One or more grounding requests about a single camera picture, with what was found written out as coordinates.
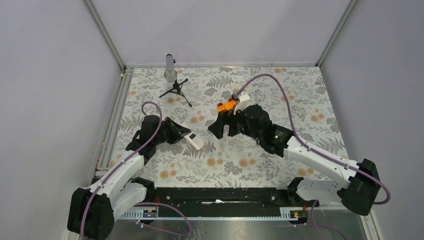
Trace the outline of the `white remote control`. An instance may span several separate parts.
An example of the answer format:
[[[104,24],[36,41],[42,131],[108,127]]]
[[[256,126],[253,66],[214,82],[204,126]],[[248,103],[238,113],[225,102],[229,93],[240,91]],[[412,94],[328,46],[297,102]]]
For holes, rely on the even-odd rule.
[[[184,139],[196,150],[200,150],[205,145],[203,140],[193,132],[185,135]]]

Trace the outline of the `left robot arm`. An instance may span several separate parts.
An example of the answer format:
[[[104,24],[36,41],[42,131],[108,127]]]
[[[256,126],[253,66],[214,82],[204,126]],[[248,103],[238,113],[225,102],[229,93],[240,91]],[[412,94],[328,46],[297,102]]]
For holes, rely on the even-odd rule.
[[[148,206],[158,200],[152,181],[132,177],[153,157],[157,146],[186,139],[198,150],[203,144],[196,137],[189,128],[169,117],[162,120],[156,115],[145,116],[125,148],[124,159],[89,187],[73,192],[67,229],[88,239],[105,240],[116,220],[130,208],[138,203]]]

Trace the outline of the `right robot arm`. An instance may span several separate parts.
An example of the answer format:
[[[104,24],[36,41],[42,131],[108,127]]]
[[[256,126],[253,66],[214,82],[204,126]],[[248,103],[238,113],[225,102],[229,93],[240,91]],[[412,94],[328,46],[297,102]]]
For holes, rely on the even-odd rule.
[[[295,133],[270,120],[269,114],[259,105],[248,106],[244,110],[221,111],[208,130],[222,139],[224,128],[228,126],[228,136],[243,134],[256,141],[267,153],[286,160],[300,162],[329,177],[327,181],[312,181],[295,177],[287,187],[287,201],[299,206],[304,201],[324,201],[341,203],[351,212],[367,216],[380,190],[380,180],[374,162],[338,159],[336,155],[322,149],[307,146],[297,139]]]

